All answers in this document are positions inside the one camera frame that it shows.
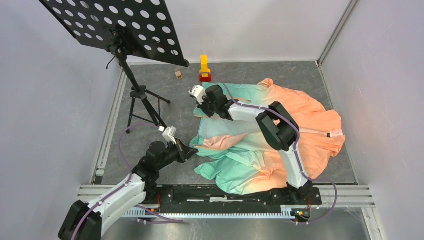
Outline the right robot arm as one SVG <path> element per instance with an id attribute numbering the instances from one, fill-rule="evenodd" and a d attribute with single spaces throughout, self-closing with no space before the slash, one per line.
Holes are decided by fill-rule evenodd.
<path id="1" fill-rule="evenodd" d="M 207 117 L 218 115 L 229 121 L 255 123 L 268 145 L 278 151 L 287 172 L 289 199 L 302 204 L 313 188 L 299 151 L 300 128 L 283 105 L 277 101 L 269 106 L 243 103 L 232 95 L 225 96 L 226 85 L 204 88 L 194 86 L 189 94 L 196 100 L 197 108 Z"/>

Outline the green and orange jacket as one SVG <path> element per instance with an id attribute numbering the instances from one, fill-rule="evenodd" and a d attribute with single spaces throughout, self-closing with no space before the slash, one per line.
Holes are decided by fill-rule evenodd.
<path id="1" fill-rule="evenodd" d="M 345 142 L 342 119 L 334 110 L 326 110 L 307 93 L 276 85 L 267 78 L 256 85 L 222 86 L 229 99 L 268 106 L 281 103 L 300 128 L 299 152 L 310 178 L 317 178 L 336 157 Z M 287 173 L 279 153 L 266 142 L 258 126 L 245 121 L 230 121 L 215 115 L 207 117 L 200 109 L 197 136 L 190 146 L 209 161 L 195 168 L 195 173 L 215 181 L 228 194 L 247 195 L 285 188 Z"/>

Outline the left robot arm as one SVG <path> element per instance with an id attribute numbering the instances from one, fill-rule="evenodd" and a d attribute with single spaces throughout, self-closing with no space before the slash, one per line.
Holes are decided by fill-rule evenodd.
<path id="1" fill-rule="evenodd" d="M 61 240 L 99 240 L 125 213 L 135 206 L 158 199 L 160 170 L 178 162 L 185 163 L 198 150 L 179 139 L 149 145 L 145 156 L 119 184 L 88 202 L 76 201 L 69 209 L 58 232 Z"/>

